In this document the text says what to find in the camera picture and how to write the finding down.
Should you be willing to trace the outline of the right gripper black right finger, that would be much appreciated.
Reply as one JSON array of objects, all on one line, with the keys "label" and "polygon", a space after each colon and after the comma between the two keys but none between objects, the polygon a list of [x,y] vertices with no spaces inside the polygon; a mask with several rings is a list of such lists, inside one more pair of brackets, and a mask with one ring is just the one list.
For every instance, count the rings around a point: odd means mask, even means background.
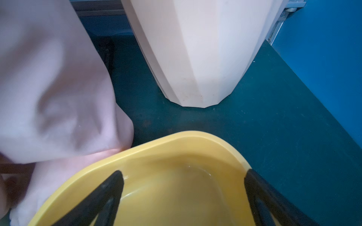
[{"label": "right gripper black right finger", "polygon": [[249,169],[244,185],[257,226],[317,226],[318,223],[286,199],[255,170]]}]

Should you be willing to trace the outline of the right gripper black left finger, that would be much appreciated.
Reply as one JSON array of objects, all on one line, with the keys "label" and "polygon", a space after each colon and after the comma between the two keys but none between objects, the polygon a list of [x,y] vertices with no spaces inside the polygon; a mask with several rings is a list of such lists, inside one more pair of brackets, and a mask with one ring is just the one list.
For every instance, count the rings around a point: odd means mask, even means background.
[{"label": "right gripper black left finger", "polygon": [[114,225],[123,188],[123,175],[117,170],[54,225],[89,226],[93,220],[95,226]]}]

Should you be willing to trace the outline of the pink kids jacket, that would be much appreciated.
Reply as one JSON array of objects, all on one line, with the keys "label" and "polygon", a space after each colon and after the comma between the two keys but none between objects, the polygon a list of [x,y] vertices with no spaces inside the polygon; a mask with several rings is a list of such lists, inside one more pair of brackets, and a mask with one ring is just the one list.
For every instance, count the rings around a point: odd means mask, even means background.
[{"label": "pink kids jacket", "polygon": [[1,1],[1,216],[28,225],[63,183],[129,149],[133,135],[70,1]]}]

